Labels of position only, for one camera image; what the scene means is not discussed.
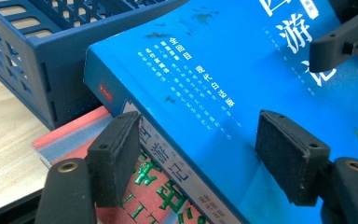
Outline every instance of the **wooden table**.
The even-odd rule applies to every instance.
[[[0,207],[43,188],[48,168],[32,142],[48,132],[0,83]]]

